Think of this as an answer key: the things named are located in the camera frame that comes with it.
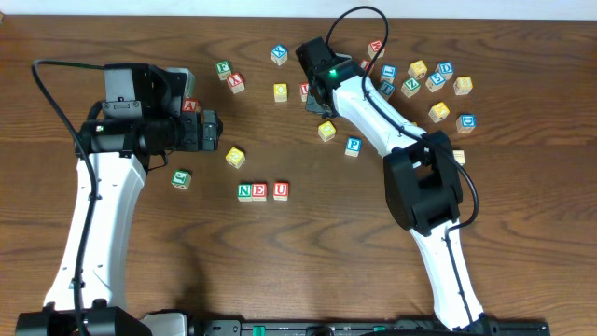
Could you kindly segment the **green N wooden block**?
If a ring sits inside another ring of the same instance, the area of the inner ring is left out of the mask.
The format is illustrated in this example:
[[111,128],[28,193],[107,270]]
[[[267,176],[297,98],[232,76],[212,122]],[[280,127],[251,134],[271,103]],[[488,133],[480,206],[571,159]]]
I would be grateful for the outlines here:
[[252,201],[252,184],[241,183],[237,188],[237,198],[240,202],[251,202]]

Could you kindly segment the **red E wooden block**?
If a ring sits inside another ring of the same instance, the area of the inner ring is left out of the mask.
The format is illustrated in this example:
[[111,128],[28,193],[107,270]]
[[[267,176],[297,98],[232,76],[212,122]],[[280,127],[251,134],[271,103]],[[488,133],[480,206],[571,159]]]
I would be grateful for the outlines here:
[[253,202],[265,202],[267,200],[268,185],[266,183],[253,183],[251,187],[251,199]]

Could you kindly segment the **red u block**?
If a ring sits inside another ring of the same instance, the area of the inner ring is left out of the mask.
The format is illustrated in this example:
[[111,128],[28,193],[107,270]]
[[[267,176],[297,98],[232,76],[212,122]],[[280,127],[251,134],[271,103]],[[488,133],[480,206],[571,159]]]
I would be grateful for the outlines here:
[[306,103],[309,95],[310,85],[308,82],[301,83],[299,86],[301,101]]
[[287,201],[289,196],[288,182],[275,182],[273,186],[273,198],[275,201]]

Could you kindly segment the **yellow Q wooden block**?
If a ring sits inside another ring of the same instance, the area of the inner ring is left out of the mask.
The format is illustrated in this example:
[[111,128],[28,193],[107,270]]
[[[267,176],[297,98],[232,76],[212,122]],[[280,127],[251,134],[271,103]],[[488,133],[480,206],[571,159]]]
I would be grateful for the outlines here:
[[329,120],[320,124],[317,128],[317,131],[318,135],[324,142],[333,139],[337,132],[335,126]]

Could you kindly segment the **yellow G wooden block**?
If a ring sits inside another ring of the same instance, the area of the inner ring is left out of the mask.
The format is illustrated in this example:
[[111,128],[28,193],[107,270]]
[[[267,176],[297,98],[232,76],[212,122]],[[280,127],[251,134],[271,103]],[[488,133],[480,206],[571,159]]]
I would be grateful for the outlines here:
[[226,155],[226,161],[234,168],[240,169],[246,161],[246,157],[243,151],[236,147],[232,147]]

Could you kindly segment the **red X wooden block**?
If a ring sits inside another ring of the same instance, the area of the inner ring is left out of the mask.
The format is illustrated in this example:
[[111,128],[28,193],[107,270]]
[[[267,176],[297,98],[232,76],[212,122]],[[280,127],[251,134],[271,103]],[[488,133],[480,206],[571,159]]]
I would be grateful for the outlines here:
[[226,79],[227,84],[229,85],[230,90],[237,94],[241,91],[245,90],[245,84],[242,76],[239,73],[233,73],[229,75]]

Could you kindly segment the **green J wooden block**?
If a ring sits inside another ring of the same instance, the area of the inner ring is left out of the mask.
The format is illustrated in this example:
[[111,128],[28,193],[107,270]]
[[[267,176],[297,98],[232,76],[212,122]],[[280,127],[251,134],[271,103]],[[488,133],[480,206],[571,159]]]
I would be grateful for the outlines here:
[[188,189],[191,184],[191,180],[192,175],[190,172],[175,170],[172,175],[171,184],[177,189]]

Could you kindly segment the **blue X wooden block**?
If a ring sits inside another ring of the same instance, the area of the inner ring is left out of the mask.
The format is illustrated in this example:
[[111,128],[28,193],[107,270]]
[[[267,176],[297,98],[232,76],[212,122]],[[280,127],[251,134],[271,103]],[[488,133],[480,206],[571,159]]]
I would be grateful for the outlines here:
[[279,44],[271,49],[270,56],[277,65],[282,65],[288,59],[288,50],[286,47]]

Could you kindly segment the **green F wooden block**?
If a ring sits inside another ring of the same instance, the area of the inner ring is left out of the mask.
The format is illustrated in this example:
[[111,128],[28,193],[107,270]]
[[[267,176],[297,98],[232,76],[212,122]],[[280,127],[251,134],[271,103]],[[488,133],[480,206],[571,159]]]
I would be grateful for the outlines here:
[[231,66],[228,60],[223,60],[215,64],[216,72],[221,81],[226,80],[231,74]]

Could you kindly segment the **blue T wooden block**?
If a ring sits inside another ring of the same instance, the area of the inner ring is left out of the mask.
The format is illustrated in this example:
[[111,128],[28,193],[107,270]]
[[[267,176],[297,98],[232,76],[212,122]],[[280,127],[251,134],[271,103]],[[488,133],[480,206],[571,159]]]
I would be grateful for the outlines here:
[[381,84],[378,88],[378,93],[383,99],[388,100],[392,96],[392,94],[395,92],[395,90],[396,90],[395,85],[384,80],[381,82]]

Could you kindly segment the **blue L wooden block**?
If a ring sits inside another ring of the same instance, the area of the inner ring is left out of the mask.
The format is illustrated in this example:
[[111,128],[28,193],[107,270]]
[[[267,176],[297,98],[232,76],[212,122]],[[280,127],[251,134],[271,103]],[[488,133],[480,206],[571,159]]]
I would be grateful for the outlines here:
[[381,69],[380,82],[392,84],[397,75],[397,68],[391,64],[384,64]]

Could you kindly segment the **red block far top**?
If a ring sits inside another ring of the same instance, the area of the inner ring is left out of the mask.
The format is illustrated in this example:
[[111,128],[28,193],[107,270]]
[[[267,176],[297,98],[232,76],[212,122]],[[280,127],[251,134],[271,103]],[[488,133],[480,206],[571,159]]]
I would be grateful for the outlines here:
[[385,47],[381,39],[368,43],[368,57],[373,60],[375,57],[381,58],[385,53]]

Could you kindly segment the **green Z wooden block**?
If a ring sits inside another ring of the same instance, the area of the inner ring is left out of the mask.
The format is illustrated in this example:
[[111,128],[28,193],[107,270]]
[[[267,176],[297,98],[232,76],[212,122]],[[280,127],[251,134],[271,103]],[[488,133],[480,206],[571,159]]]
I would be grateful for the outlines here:
[[421,84],[419,81],[413,77],[408,78],[404,81],[401,87],[401,92],[407,97],[410,98],[414,94],[416,94],[419,89],[421,88]]

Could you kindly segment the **yellow K wooden block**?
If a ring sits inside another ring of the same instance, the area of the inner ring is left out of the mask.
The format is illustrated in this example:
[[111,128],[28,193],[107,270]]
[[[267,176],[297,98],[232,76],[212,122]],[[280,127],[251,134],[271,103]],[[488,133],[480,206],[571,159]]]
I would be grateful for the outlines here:
[[428,112],[428,116],[434,123],[439,123],[448,117],[449,114],[450,110],[444,102],[439,102],[435,105],[432,105]]

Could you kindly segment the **yellow 8 wooden block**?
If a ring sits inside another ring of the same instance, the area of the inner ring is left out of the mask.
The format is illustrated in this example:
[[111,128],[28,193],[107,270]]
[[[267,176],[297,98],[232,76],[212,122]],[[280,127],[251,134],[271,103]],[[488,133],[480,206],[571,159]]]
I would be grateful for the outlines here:
[[467,95],[473,88],[471,77],[458,77],[453,83],[454,94],[457,96]]

